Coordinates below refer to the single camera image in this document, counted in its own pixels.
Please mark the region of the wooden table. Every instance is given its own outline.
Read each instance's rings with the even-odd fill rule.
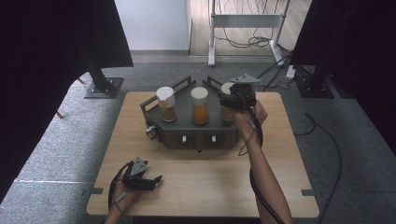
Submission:
[[[106,215],[109,184],[117,171],[137,156],[148,161],[144,177],[163,175],[154,191],[142,193],[127,211],[147,217],[258,217],[255,196],[248,179],[248,155],[238,156],[240,140],[233,149],[168,149],[146,136],[140,104],[155,92],[129,92],[124,100],[87,206],[91,215]],[[282,99],[275,92],[258,92],[269,117],[262,125],[263,152],[283,189],[293,217],[317,217],[314,196],[300,151],[294,139]]]

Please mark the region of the glass jar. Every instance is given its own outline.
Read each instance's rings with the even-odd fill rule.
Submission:
[[[192,122],[206,124],[209,122],[209,108],[207,107],[208,91],[203,87],[196,87],[191,91]]]
[[[231,92],[230,92],[230,87],[231,87],[232,85],[233,85],[232,82],[224,83],[224,84],[221,86],[221,91],[222,91],[224,94],[231,94]],[[227,121],[235,120],[235,116],[233,115],[233,111],[232,111],[230,108],[225,107],[224,105],[221,105],[221,106],[220,106],[220,117],[221,117],[222,119],[224,119],[224,120],[227,120]]]
[[[157,90],[158,106],[164,121],[173,121],[176,119],[175,95],[174,90],[170,87],[161,87]]]

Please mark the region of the white wall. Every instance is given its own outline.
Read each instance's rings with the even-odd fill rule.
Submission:
[[[130,50],[188,50],[190,0],[115,0]]]

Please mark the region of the gray carpet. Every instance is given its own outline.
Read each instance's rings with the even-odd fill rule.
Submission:
[[[86,205],[125,94],[156,91],[191,76],[200,83],[207,76],[220,82],[244,74],[258,76],[271,63],[136,63],[134,68],[104,69],[107,77],[124,77],[116,99],[84,99],[92,80],[88,74],[75,82],[46,133],[0,207],[1,223],[100,223]],[[266,85],[277,67],[262,76]],[[282,69],[272,84],[285,79]],[[396,159],[372,122],[354,99],[304,99],[295,83],[279,83],[278,91],[295,133],[308,132],[313,123],[304,113],[331,133],[317,127],[311,134],[296,136],[320,212],[332,195],[321,223],[395,223]],[[295,223],[317,223],[317,218],[295,218]]]

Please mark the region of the white lid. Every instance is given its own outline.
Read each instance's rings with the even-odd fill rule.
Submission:
[[[175,95],[172,88],[161,87],[157,90],[156,94],[160,107],[170,107],[175,104]]]
[[[192,103],[195,105],[205,105],[207,103],[208,91],[204,87],[196,87],[191,91]]]
[[[233,82],[224,83],[224,84],[221,86],[221,91],[224,92],[225,94],[231,94],[231,92],[230,92],[230,87],[231,87],[233,84],[235,84],[235,83],[233,83]]]

